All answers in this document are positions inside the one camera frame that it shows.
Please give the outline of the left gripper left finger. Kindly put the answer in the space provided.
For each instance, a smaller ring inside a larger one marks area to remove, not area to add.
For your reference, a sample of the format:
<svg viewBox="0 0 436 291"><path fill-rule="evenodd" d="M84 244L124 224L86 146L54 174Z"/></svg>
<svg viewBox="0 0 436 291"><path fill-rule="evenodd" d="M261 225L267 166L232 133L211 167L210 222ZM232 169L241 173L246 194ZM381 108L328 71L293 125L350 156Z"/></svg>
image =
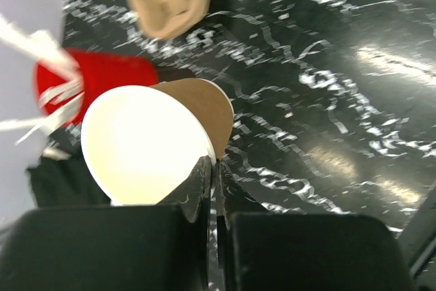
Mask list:
<svg viewBox="0 0 436 291"><path fill-rule="evenodd" d="M38 209L1 249L2 290L206 290L212 163L155 205Z"/></svg>

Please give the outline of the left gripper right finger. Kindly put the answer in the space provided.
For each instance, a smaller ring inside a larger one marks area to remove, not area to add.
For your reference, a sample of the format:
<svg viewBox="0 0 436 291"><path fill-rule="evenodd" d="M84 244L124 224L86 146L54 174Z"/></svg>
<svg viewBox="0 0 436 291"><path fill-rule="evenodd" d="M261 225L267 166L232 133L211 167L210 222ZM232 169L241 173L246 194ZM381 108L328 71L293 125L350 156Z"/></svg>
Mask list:
<svg viewBox="0 0 436 291"><path fill-rule="evenodd" d="M227 290L415 290L378 219L271 213L215 166L219 263Z"/></svg>

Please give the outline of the brown paper cup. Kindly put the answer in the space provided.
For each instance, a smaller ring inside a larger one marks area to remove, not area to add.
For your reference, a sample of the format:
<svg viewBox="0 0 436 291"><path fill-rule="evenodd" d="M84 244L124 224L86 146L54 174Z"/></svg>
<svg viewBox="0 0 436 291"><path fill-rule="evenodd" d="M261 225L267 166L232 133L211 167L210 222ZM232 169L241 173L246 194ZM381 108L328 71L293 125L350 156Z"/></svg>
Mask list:
<svg viewBox="0 0 436 291"><path fill-rule="evenodd" d="M157 204L201 157L224 156L233 124L229 97L209 80L117 87L86 111L82 153L111 205Z"/></svg>

